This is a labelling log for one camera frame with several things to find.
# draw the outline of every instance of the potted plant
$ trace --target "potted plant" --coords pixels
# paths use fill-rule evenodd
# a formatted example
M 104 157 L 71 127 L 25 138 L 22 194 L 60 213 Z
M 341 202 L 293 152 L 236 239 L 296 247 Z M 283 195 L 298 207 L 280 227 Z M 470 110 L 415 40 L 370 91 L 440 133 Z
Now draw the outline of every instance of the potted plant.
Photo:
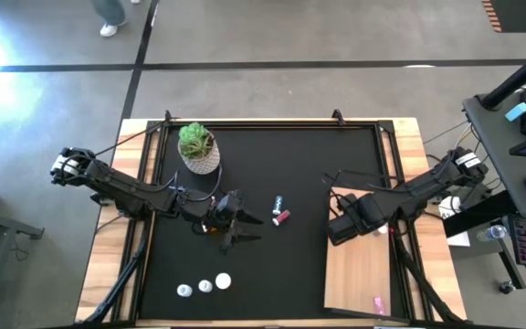
M 214 135 L 198 122 L 182 127 L 178 152 L 188 169 L 195 174 L 210 174 L 220 164 Z

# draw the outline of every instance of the concrete floor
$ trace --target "concrete floor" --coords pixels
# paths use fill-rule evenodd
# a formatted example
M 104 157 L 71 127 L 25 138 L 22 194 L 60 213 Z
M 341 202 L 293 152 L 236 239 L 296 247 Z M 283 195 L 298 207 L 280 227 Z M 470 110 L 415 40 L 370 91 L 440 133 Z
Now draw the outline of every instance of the concrete floor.
M 129 24 L 102 39 L 89 1 L 0 1 L 0 65 L 132 64 L 149 3 L 125 7 Z M 526 34 L 492 31 L 479 0 L 168 0 L 146 62 L 457 58 L 526 58 Z M 416 117 L 426 140 L 465 120 L 464 98 L 515 69 L 146 71 L 131 116 L 327 117 L 338 108 Z M 52 186 L 47 171 L 63 146 L 114 143 L 130 79 L 129 71 L 0 73 L 0 214 L 46 228 L 41 241 L 18 239 L 28 260 L 5 265 L 0 328 L 72 322 L 99 209 L 89 190 Z M 426 150 L 444 154 L 459 133 Z M 526 291 L 504 296 L 491 286 L 506 274 L 497 258 L 455 262 L 468 317 L 526 327 Z

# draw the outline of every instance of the blue sticky note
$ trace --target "blue sticky note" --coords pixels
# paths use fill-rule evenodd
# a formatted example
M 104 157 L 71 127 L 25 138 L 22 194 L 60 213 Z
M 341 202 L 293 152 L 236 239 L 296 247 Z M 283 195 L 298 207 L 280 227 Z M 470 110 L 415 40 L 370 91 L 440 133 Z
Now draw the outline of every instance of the blue sticky note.
M 517 106 L 513 107 L 512 110 L 510 110 L 507 114 L 505 114 L 505 118 L 507 118 L 508 121 L 512 122 L 513 120 L 519 118 L 523 115 L 523 113 L 526 112 L 526 104 L 525 103 L 519 103 Z

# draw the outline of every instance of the succulent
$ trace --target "succulent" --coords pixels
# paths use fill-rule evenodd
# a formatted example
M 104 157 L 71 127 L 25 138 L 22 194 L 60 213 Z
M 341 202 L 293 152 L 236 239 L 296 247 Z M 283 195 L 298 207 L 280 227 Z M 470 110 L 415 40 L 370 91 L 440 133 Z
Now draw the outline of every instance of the succulent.
M 180 130 L 180 154 L 188 159 L 205 157 L 212 145 L 211 134 L 198 122 L 192 122 Z

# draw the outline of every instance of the white shoe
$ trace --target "white shoe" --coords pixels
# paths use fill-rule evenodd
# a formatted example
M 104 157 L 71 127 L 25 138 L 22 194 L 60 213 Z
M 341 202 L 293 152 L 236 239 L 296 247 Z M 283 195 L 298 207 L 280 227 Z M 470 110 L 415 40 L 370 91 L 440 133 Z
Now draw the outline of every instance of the white shoe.
M 117 33 L 117 30 L 119 30 L 119 27 L 122 27 L 125 23 L 127 22 L 123 22 L 117 26 L 110 26 L 109 24 L 105 24 L 104 26 L 102 26 L 102 29 L 100 30 L 100 35 L 102 37 L 112 37 L 115 35 L 115 33 Z

